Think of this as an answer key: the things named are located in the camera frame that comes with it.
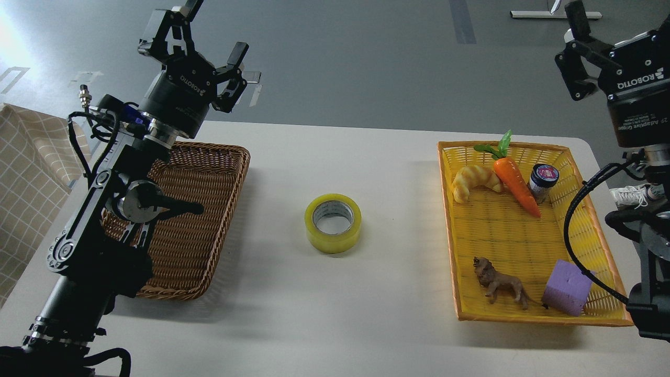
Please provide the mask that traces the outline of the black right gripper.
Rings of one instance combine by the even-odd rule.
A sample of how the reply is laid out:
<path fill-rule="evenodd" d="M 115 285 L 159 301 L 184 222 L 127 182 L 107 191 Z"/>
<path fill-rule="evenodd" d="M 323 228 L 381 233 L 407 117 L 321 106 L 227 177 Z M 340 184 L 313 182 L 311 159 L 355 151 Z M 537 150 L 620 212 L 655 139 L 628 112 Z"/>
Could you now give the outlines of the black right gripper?
<path fill-rule="evenodd" d="M 601 69 L 598 85 L 606 94 L 618 145 L 636 148 L 668 143 L 670 15 L 658 29 L 608 45 L 590 35 L 582 1 L 571 1 L 564 9 L 569 33 L 555 63 L 572 100 L 580 101 L 597 91 L 597 80 L 586 71 L 585 59 Z"/>

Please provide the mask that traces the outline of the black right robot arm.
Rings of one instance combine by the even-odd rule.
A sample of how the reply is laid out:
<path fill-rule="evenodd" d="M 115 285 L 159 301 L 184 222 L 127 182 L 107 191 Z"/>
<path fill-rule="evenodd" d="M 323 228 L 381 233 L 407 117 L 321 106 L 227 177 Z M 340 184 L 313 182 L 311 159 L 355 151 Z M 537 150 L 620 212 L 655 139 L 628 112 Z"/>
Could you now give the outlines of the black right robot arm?
<path fill-rule="evenodd" d="M 624 304 L 639 336 L 668 341 L 668 204 L 608 213 L 608 227 L 635 243 L 641 282 L 625 297 L 595 277 L 579 261 L 568 239 L 577 205 L 597 186 L 630 165 L 643 166 L 643 180 L 668 193 L 668 19 L 656 29 L 610 45 L 591 35 L 581 1 L 567 2 L 569 31 L 565 48 L 555 56 L 563 82 L 574 101 L 597 91 L 606 96 L 613 131 L 620 147 L 630 150 L 623 164 L 611 163 L 584 182 L 572 199 L 563 224 L 570 258 L 593 283 Z"/>

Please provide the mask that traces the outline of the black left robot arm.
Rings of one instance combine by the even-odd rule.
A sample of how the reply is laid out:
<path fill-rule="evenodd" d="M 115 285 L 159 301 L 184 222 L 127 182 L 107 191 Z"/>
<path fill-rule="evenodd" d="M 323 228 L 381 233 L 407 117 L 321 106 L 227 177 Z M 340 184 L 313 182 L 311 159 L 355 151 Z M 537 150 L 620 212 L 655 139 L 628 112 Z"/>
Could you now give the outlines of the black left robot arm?
<path fill-rule="evenodd" d="M 154 162 L 168 162 L 177 138 L 193 139 L 209 109 L 232 112 L 247 87 L 247 43 L 236 43 L 224 66 L 197 52 L 191 33 L 201 1 L 156 9 L 138 52 L 161 71 L 139 104 L 105 95 L 96 106 L 86 84 L 81 112 L 67 117 L 70 144 L 84 174 L 86 195 L 46 255 L 59 278 L 21 346 L 2 347 L 2 376 L 94 376 L 120 359 L 131 375 L 131 354 L 112 348 L 90 354 L 106 331 L 99 323 L 115 299 L 134 298 L 153 277 L 149 246 L 161 220 L 201 215 L 197 202 L 172 198 L 149 178 Z"/>

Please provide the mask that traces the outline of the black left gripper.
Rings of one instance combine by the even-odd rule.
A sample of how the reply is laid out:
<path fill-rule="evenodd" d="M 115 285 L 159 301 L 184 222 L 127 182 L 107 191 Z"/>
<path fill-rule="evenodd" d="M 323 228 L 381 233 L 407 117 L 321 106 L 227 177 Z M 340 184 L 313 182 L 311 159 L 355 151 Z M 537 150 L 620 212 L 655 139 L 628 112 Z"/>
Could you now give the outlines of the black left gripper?
<path fill-rule="evenodd" d="M 248 43 L 237 42 L 226 65 L 216 70 L 195 50 L 191 23 L 203 3 L 187 1 L 183 6 L 154 10 L 137 46 L 137 52 L 161 64 L 161 71 L 139 108 L 174 127 L 184 138 L 194 138 L 198 133 L 214 98 L 216 84 L 226 86 L 211 106 L 226 114 L 232 112 L 248 85 L 242 75 Z"/>

